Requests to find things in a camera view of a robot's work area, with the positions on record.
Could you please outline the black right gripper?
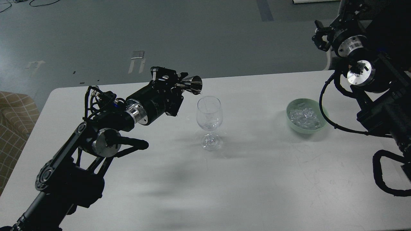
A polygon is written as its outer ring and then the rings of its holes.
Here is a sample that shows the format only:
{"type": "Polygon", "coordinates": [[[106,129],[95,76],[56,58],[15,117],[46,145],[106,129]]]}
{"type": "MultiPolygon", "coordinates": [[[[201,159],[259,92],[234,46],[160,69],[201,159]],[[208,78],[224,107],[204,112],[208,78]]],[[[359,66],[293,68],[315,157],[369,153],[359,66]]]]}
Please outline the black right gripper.
{"type": "Polygon", "coordinates": [[[354,51],[366,47],[368,38],[357,19],[336,18],[328,27],[315,20],[315,35],[312,41],[321,51],[332,47],[338,57],[350,57],[354,51]]]}

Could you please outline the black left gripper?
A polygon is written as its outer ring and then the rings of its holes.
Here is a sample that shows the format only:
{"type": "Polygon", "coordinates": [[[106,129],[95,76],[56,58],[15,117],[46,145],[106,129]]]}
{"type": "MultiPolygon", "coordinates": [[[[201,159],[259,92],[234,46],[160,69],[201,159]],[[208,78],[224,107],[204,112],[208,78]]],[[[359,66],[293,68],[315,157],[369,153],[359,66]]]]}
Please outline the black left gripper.
{"type": "Polygon", "coordinates": [[[183,101],[183,89],[174,84],[188,77],[164,67],[151,67],[152,80],[148,85],[126,98],[128,112],[136,123],[150,125],[161,115],[177,116],[183,101]]]}

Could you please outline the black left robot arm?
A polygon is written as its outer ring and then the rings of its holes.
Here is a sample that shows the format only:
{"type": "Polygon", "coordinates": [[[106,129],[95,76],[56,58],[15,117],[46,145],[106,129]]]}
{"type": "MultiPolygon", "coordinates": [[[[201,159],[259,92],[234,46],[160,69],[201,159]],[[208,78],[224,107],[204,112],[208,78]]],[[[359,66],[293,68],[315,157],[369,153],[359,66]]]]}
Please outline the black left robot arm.
{"type": "Polygon", "coordinates": [[[176,116],[183,92],[201,93],[199,76],[152,67],[148,85],[118,98],[112,91],[89,86],[84,96],[84,117],[68,140],[37,174],[39,194],[12,226],[2,231],[60,231],[66,216],[77,207],[89,208],[102,197],[104,176],[113,159],[145,150],[145,140],[122,136],[135,124],[150,125],[163,114],[176,116]]]}

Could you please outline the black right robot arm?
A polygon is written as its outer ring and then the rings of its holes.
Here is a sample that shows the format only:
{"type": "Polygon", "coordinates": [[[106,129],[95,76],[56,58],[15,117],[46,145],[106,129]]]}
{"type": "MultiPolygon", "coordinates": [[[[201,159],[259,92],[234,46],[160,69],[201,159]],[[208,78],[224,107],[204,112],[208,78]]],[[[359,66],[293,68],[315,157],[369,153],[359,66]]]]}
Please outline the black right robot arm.
{"type": "Polygon", "coordinates": [[[410,178],[410,37],[398,21],[374,19],[363,27],[354,16],[337,17],[329,26],[316,20],[312,40],[322,51],[334,50],[340,61],[325,82],[319,97],[319,110],[335,129],[348,133],[392,138],[402,155],[379,150],[372,157],[376,185],[394,196],[410,196],[410,190],[390,188],[383,178],[381,159],[402,164],[410,178]],[[330,83],[348,98],[357,101],[357,120],[365,131],[357,131],[332,121],[323,108],[323,97],[330,83]]]}

